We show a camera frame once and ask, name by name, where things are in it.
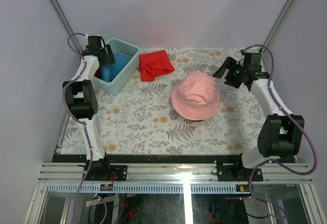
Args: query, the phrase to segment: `gray corner pole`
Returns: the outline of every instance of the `gray corner pole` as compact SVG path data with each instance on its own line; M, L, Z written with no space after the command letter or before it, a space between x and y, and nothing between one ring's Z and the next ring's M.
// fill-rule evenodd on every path
M51 5L53 6L57 16L59 17L59 20L61 21L62 26L65 28L66 32L68 35L71 35L72 33L74 33L72 26L69 24L65 14L63 13L59 2L57 0L49 0L49 2L51 3ZM83 51L83 47L81 45L81 43L78 41L76 36L73 36L71 38L72 44L74 45L74 47L78 50L78 52L82 52Z
M263 43L264 46L267 46L268 47L269 44L271 43L273 37L275 36L275 34L276 34L279 26L283 22L283 19L285 18L286 14L287 14L288 10L290 9L291 5L293 4L293 2L294 2L294 0L286 0L286 2L284 4L281 12L279 13L279 15L278 15L275 23L273 24L273 26L272 26L272 28L271 28L271 30L270 30L270 32L269 32L269 34L268 34L265 42Z

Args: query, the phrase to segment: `glass panel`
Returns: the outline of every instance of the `glass panel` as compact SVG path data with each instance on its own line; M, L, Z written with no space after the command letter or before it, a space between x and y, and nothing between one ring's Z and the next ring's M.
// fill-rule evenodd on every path
M183 194L100 194L107 203L107 217L104 223L185 223ZM66 222L74 224L73 202L75 194L53 192L48 200L46 215L42 216L46 224L61 224L63 206L66 198L71 198ZM94 200L92 194L79 194L81 208L79 224L98 224L105 215L102 202L87 207Z
M270 217L253 199L237 199L249 195L192 194L193 223L309 224L297 185L255 185L254 195L277 203L285 210L287 218ZM277 206L265 201L259 203L270 213L283 216Z
M257 197L266 198L285 209L287 218L279 220L268 216L252 199L239 200L242 188L237 194L101 194L108 208L104 223L237 223L237 224L309 224L303 208L297 185L254 185ZM74 193L52 192L46 208L44 223L74 224ZM280 209L265 201L261 206L270 213L283 216ZM77 202L79 224L98 224L105 214L102 202L94 201L94 195L83 193Z

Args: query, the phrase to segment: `cable tie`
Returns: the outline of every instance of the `cable tie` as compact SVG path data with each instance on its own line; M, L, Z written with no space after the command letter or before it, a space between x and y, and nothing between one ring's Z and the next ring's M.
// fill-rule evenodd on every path
M282 108L285 109L285 108L287 108L287 107L286 107L285 105L283 105L283 106L280 106L278 109L281 111Z

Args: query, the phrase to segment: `patterned mat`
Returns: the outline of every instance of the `patterned mat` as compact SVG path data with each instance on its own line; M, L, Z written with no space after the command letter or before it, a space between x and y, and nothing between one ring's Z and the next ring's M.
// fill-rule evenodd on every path
M143 49L143 53L158 51ZM256 146L264 123L255 97L217 79L221 104L216 115L193 122L181 117L171 103L171 91L188 73L201 70L212 75L227 56L241 59L240 48L166 48L176 71L154 82L141 82L137 71L117 95L96 89L97 125L108 154L239 154ZM62 154L85 154L75 122L70 119Z

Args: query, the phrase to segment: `light blue plastic basket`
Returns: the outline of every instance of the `light blue plastic basket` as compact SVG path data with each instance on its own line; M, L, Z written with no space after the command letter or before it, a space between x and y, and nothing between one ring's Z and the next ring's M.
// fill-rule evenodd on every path
M133 44L127 43L117 38L111 38L107 41L110 44L112 52L120 53L131 58L123 70L110 83L93 78L93 85L99 89L108 91L110 94L118 95L122 88L127 84L135 74L139 65L139 53L141 49Z

